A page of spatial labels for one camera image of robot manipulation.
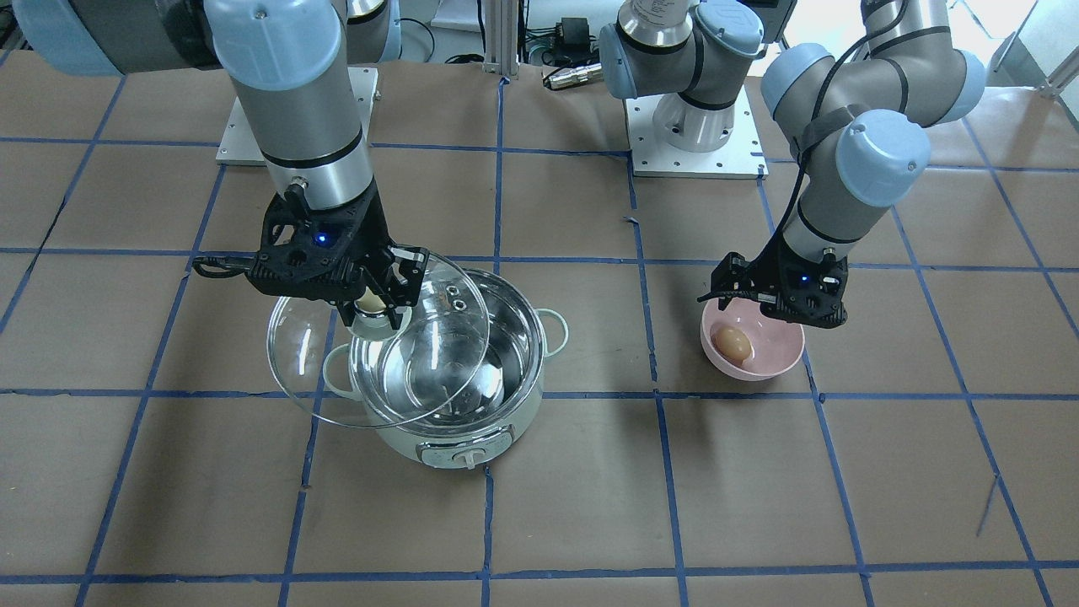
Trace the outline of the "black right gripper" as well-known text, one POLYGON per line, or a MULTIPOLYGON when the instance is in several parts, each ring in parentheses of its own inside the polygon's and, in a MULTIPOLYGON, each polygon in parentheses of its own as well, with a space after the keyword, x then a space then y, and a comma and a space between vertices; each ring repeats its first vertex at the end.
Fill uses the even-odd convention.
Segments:
POLYGON ((314 210, 308 189, 292 183, 267 208, 257 252, 197 256, 193 270, 208 279, 246 277, 270 296, 329 301, 350 328, 366 314, 359 300, 371 291, 397 331, 419 300, 428 257, 425 247, 392 246, 375 183, 330 210, 314 210))

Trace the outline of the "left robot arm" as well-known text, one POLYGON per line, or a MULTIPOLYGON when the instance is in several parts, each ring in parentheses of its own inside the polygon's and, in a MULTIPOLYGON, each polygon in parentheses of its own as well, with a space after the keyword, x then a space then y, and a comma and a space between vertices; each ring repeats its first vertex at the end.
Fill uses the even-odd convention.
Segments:
MULTIPOLYGON (((856 243, 927 168, 928 128, 982 99, 986 66, 954 45, 943 1, 863 1, 861 19, 866 35, 853 50, 866 58, 802 43, 760 80, 798 173, 759 257, 732 252, 711 273, 704 300, 718 309, 740 298, 787 323, 844 325, 856 243)), ((764 42, 759 13, 739 1, 625 1, 599 35, 599 57, 616 99, 658 97, 650 132, 659 142, 708 154, 729 141, 764 42)))

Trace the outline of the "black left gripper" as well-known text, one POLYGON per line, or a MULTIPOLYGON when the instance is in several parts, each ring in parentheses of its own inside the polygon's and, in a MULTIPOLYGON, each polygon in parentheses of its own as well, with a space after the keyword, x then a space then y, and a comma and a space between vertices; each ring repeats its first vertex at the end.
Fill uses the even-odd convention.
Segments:
POLYGON ((847 321, 843 295, 848 262, 834 250, 824 250, 821 261, 807 261, 782 238, 771 238, 759 258, 748 261, 730 252, 710 277, 710 289, 699 303, 716 300, 725 311, 735 298, 756 301, 767 318, 787 323, 836 328, 847 321))

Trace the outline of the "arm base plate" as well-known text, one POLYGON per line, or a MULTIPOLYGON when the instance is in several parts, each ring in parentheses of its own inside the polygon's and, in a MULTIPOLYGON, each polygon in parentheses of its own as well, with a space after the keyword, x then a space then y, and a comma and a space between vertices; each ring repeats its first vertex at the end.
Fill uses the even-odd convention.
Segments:
POLYGON ((625 130, 637 177, 755 180, 770 173, 745 88, 705 110, 678 94, 626 99, 625 130))
MULTIPOLYGON (((363 135, 368 137, 373 105, 381 97, 381 93, 378 91, 380 73, 374 66, 358 66, 350 67, 349 74, 353 95, 359 108, 359 114, 361 114, 363 135)), ((226 120, 216 161, 227 166, 263 168, 267 165, 261 150, 255 142, 250 123, 240 99, 234 100, 230 115, 226 120)))

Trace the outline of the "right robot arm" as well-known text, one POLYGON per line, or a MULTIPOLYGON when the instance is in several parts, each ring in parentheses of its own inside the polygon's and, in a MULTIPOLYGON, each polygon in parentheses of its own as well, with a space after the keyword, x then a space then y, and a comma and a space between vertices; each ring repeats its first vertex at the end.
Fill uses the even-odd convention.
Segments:
POLYGON ((351 84, 392 45, 392 1, 15 1, 54 68, 120 75, 193 67, 231 79, 275 195, 248 258, 200 256, 208 279, 246 277, 269 296, 326 301, 344 325, 400 330, 427 250, 390 238, 351 84))

